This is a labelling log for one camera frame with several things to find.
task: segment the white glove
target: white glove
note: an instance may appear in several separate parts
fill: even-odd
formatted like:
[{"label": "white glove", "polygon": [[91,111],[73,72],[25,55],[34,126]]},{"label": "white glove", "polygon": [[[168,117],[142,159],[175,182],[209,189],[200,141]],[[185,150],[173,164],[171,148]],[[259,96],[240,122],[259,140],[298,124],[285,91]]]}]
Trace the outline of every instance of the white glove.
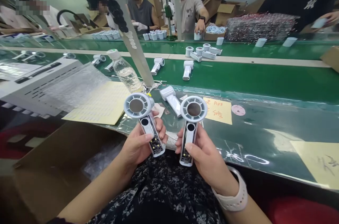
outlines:
[{"label": "white glove", "polygon": [[147,30],[148,27],[145,26],[144,24],[141,24],[140,22],[133,22],[132,23],[134,27],[138,27],[138,32],[140,32],[141,30]]},{"label": "white glove", "polygon": [[168,2],[169,7],[171,8],[172,15],[174,15],[174,4]]}]

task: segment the black floral skirt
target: black floral skirt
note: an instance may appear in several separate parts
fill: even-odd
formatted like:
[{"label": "black floral skirt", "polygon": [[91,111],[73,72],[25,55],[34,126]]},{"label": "black floral skirt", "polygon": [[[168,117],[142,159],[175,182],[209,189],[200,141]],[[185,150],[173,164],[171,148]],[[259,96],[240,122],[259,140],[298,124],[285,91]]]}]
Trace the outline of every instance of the black floral skirt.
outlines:
[{"label": "black floral skirt", "polygon": [[211,187],[195,165],[184,167],[179,156],[167,150],[148,157],[132,176],[124,192],[113,199],[90,224],[122,223],[142,204],[158,202],[181,213],[190,223],[225,223],[225,218]]}]

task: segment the gray t-shirt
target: gray t-shirt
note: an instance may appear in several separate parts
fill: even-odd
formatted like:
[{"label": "gray t-shirt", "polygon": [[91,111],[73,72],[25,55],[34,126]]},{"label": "gray t-shirt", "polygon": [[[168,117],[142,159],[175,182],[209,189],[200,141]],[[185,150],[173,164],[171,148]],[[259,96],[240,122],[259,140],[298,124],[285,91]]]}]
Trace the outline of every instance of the gray t-shirt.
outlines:
[{"label": "gray t-shirt", "polygon": [[[146,26],[154,26],[152,20],[153,5],[148,0],[143,0],[140,7],[133,0],[128,0],[128,9],[131,14],[131,19]],[[146,33],[147,30],[140,31],[139,33]]]},{"label": "gray t-shirt", "polygon": [[182,17],[182,33],[194,33],[195,29],[195,14],[204,7],[201,0],[184,0],[181,1],[181,17]]}]

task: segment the red chair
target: red chair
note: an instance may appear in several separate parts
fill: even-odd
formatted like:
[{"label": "red chair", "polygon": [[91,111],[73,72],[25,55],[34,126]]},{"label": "red chair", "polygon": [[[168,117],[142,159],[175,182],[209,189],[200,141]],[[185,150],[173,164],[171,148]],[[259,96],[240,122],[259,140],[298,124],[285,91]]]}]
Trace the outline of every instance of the red chair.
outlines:
[{"label": "red chair", "polygon": [[339,212],[326,205],[289,196],[270,202],[268,218],[273,224],[338,224]]}]

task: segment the watch strap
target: watch strap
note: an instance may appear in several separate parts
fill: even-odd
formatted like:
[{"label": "watch strap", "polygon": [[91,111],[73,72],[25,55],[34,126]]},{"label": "watch strap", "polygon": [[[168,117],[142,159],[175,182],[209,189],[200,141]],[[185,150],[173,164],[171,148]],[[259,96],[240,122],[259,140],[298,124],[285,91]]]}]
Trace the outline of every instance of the watch strap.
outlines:
[{"label": "watch strap", "polygon": [[225,209],[226,211],[231,211],[231,212],[242,211],[245,209],[247,205],[247,199],[248,199],[246,183],[238,170],[236,170],[233,167],[229,167],[229,166],[227,167],[229,171],[233,172],[238,177],[238,180],[239,180],[238,194],[235,197],[222,196],[216,193],[216,191],[213,188],[212,188],[212,191],[223,209]]}]

